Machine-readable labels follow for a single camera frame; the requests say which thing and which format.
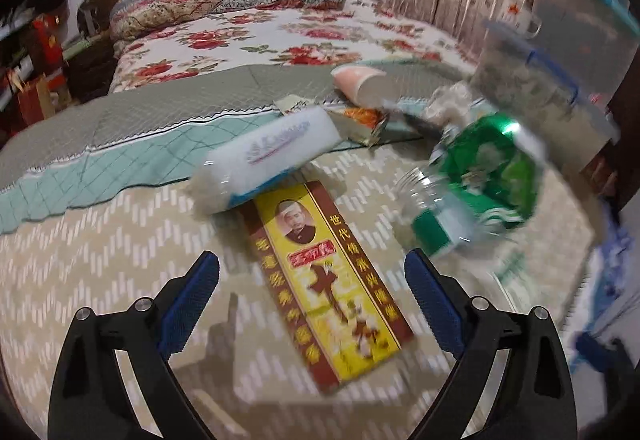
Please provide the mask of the green plastic bottle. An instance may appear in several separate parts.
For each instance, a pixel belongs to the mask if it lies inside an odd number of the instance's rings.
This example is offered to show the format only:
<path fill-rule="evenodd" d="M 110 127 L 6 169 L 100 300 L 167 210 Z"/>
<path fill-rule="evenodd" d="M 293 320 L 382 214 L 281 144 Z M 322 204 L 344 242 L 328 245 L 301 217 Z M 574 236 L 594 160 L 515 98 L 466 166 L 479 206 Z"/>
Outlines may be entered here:
<path fill-rule="evenodd" d="M 396 183 L 401 218 L 425 255 L 482 249 L 526 223 L 536 208 L 544 152 L 516 120 L 489 114 L 439 157 Z"/>

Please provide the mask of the white tissue pack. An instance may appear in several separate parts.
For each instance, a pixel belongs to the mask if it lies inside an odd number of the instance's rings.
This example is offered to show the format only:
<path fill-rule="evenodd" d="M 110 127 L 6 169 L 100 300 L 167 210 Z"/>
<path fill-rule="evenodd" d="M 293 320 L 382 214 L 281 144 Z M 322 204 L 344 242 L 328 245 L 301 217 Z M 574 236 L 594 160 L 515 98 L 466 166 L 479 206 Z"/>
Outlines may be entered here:
<path fill-rule="evenodd" d="M 242 205 L 342 140 L 321 107 L 268 122 L 207 152 L 190 181 L 194 206 L 214 215 Z"/>

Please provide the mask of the white paper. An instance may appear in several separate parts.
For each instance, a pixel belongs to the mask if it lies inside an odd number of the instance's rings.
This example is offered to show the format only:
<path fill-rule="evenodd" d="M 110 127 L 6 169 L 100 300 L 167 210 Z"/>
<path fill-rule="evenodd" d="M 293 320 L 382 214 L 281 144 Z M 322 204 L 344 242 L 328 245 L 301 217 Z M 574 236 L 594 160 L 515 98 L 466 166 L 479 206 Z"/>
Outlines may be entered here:
<path fill-rule="evenodd" d="M 473 96 L 464 82 L 436 88 L 421 117 L 439 128 L 453 125 L 463 129 L 473 121 Z"/>

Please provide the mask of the blue crumpled clothing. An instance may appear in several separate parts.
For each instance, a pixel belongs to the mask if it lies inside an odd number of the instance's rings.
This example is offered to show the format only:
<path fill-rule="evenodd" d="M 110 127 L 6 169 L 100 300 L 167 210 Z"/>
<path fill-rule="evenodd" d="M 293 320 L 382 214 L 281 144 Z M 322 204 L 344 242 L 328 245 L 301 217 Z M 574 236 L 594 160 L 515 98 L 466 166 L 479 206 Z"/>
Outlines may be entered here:
<path fill-rule="evenodd" d="M 575 339 L 587 334 L 604 339 L 611 328 L 639 310 L 639 281 L 634 279 L 634 238 L 620 222 L 620 215 L 603 204 L 605 238 L 592 249 L 586 282 L 575 301 L 570 332 L 570 371 L 575 373 L 586 357 L 578 352 Z"/>

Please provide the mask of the beige chevron blanket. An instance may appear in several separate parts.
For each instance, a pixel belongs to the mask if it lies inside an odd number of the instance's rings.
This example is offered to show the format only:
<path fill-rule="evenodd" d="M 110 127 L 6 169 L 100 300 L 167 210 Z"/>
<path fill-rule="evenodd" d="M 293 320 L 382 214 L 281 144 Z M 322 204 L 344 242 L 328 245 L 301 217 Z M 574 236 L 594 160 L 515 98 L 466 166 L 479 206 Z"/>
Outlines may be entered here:
<path fill-rule="evenodd" d="M 1 240 L 1 353 L 16 407 L 47 434 L 55 364 L 75 312 L 127 309 L 154 296 L 209 250 L 218 285 L 186 348 L 170 365 L 223 439 L 403 439 L 425 413 L 451 365 L 405 281 L 412 247 L 394 186 L 425 158 L 419 142 L 351 149 L 304 167 L 355 233 L 407 319 L 404 351 L 320 394 L 286 331 L 233 212 L 200 217 L 184 183 L 136 187 L 109 203 L 26 223 Z"/>

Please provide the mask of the yellow red flat box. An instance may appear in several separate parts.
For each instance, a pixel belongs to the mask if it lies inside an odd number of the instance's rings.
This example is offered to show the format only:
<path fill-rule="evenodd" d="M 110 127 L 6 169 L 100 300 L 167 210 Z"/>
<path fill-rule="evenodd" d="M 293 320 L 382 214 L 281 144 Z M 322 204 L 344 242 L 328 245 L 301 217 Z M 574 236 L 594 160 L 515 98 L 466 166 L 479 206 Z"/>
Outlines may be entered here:
<path fill-rule="evenodd" d="M 320 182 L 260 194 L 240 214 L 283 324 L 322 394 L 411 342 L 405 316 Z"/>

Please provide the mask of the orange foil snack wrapper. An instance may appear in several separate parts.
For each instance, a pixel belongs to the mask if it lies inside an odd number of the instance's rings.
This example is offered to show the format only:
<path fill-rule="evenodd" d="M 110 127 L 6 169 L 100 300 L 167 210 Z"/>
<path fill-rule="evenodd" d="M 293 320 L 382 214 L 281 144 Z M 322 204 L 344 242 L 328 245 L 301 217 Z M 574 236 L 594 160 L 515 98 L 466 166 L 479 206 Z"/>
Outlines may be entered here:
<path fill-rule="evenodd" d="M 378 144 L 388 117 L 376 109 L 341 107 L 327 109 L 337 132 L 344 140 L 371 147 Z"/>

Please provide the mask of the upper clear storage box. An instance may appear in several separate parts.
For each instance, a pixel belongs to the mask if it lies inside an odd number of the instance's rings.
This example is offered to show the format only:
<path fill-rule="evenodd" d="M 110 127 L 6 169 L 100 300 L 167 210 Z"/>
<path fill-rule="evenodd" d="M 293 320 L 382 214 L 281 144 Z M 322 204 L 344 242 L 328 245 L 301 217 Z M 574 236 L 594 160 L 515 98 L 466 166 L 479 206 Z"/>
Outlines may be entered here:
<path fill-rule="evenodd" d="M 629 0 L 534 0 L 541 20 L 535 44 L 567 71 L 582 94 L 606 106 L 639 48 Z"/>

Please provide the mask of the white star mug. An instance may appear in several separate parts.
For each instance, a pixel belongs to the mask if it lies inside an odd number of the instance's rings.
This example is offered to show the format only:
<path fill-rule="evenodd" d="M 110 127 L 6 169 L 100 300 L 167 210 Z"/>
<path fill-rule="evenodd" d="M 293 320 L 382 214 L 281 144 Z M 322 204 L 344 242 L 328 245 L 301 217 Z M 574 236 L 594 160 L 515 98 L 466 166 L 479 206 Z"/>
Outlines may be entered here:
<path fill-rule="evenodd" d="M 541 20 L 526 6 L 518 2 L 505 0 L 498 16 L 500 22 L 509 26 L 513 31 L 525 39 L 537 36 L 541 28 Z"/>

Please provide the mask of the cluttered storage shelf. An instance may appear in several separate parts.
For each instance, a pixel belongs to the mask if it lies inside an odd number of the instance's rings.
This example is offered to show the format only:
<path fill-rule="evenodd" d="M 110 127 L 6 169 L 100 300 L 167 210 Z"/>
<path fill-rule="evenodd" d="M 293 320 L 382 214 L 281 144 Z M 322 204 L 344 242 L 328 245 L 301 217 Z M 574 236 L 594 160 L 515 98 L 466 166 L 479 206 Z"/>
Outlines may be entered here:
<path fill-rule="evenodd" d="M 1 0 L 1 140 L 70 103 L 64 74 L 68 0 Z"/>

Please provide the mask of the floral bed sheet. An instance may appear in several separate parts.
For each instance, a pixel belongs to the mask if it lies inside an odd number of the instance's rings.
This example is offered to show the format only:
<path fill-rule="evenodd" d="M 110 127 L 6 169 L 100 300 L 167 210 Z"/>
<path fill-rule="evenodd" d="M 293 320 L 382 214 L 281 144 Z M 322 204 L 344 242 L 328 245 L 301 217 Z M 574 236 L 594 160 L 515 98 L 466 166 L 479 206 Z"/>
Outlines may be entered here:
<path fill-rule="evenodd" d="M 475 68 L 456 40 L 375 0 L 340 10 L 241 10 L 164 28 L 125 46 L 112 93 L 245 65 L 336 66 L 383 59 L 429 59 Z"/>

